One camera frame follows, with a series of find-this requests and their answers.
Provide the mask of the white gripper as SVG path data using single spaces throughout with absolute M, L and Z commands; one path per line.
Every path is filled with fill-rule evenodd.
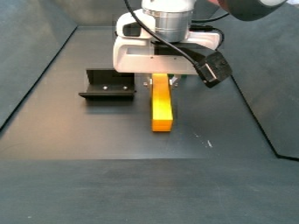
M 190 50 L 194 60 L 199 60 L 203 53 L 216 50 L 220 35 L 215 31 L 190 30 L 191 11 L 135 10 L 135 15 L 159 37 L 183 50 Z M 143 85 L 147 88 L 152 87 L 152 73 L 170 74 L 172 88 L 179 86 L 179 74 L 196 74 L 192 63 L 179 52 L 158 42 L 130 12 L 116 21 L 114 68 L 122 73 L 144 74 Z

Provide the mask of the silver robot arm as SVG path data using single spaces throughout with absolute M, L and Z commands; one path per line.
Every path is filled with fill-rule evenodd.
M 224 35 L 192 19 L 196 0 L 142 0 L 116 21 L 114 68 L 120 73 L 196 74 L 207 87 L 232 71 L 219 47 Z

